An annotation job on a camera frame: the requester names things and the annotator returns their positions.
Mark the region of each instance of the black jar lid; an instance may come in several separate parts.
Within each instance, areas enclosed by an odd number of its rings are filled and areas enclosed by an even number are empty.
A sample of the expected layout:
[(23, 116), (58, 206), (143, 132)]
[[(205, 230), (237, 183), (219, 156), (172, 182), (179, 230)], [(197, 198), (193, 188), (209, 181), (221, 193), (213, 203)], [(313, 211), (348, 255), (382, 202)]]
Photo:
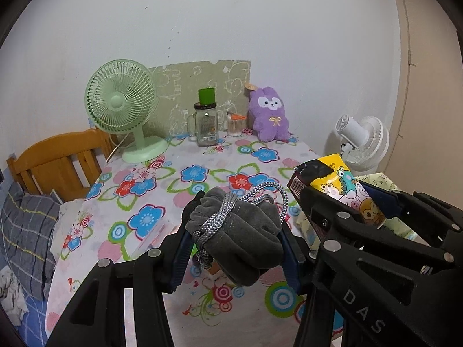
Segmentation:
[(215, 107), (217, 107), (217, 103), (211, 103), (211, 104), (195, 103), (194, 104), (195, 110), (210, 110), (211, 108), (215, 108)]

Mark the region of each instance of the yellow stripe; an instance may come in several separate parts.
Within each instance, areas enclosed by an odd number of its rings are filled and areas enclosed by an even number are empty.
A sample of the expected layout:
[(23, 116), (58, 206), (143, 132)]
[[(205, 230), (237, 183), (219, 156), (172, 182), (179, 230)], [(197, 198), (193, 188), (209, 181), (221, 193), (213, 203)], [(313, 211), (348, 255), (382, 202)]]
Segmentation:
[(10, 241), (10, 240), (5, 236), (5, 234), (3, 233), (3, 229), (2, 229), (2, 228), (0, 228), (0, 229), (1, 229), (1, 233), (2, 233), (2, 235), (3, 235), (3, 238), (6, 240), (6, 242), (7, 242), (8, 244), (11, 244), (11, 245), (13, 245), (14, 247), (17, 247), (18, 249), (22, 250), (23, 252), (29, 253), (29, 254), (33, 255), (34, 257), (37, 257), (38, 259), (40, 259), (40, 260), (42, 260), (43, 262), (45, 262), (45, 259), (44, 259), (44, 258), (40, 257), (39, 255), (35, 254), (34, 252), (31, 252), (31, 251), (28, 250), (28, 249), (23, 249), (23, 248), (21, 248), (18, 244), (15, 244), (14, 242)]
[(13, 201), (14, 205), (15, 205), (17, 208), (19, 208), (21, 211), (23, 211), (23, 212), (25, 212), (25, 213), (40, 214), (40, 215), (43, 215), (44, 217), (48, 217), (48, 218), (50, 218), (51, 220), (54, 220), (54, 221), (56, 222), (56, 218), (51, 217), (50, 215), (47, 215), (47, 214), (45, 214), (45, 213), (42, 212), (42, 211), (27, 210), (26, 208), (22, 208), (22, 207), (18, 206), (18, 205), (16, 204), (16, 202), (14, 201), (12, 195), (11, 195), (10, 193), (8, 193), (8, 195), (10, 196), (10, 198), (11, 198), (11, 200)]

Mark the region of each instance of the gray pouch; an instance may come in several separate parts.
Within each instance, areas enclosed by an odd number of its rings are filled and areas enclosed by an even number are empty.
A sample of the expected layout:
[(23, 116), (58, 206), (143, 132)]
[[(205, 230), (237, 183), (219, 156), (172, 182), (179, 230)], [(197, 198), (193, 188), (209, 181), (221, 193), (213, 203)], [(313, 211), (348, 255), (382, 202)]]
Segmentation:
[[(212, 188), (191, 213), (186, 229), (193, 234), (221, 207), (225, 192)], [(276, 205), (264, 201), (255, 206), (237, 201), (222, 227), (205, 244), (204, 249), (217, 261), (235, 284), (251, 286), (261, 273), (278, 266), (283, 247), (276, 237), (281, 231)]]

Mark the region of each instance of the stuffed animal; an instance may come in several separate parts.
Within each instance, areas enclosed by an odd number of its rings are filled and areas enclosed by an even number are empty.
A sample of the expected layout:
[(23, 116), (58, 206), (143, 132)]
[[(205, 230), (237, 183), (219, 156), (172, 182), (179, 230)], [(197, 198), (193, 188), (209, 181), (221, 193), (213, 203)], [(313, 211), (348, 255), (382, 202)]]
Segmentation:
[(253, 128), (259, 141), (289, 140), (289, 121), (285, 117), (285, 106), (271, 87), (251, 91), (249, 112), (254, 117)]

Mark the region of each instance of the green cap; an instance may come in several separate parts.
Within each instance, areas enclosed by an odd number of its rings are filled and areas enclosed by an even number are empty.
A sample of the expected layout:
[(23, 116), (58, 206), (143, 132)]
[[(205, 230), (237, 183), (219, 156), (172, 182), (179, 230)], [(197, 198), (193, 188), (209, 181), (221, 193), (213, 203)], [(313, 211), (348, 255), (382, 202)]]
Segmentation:
[(200, 89), (198, 95), (201, 105), (215, 103), (215, 89)]

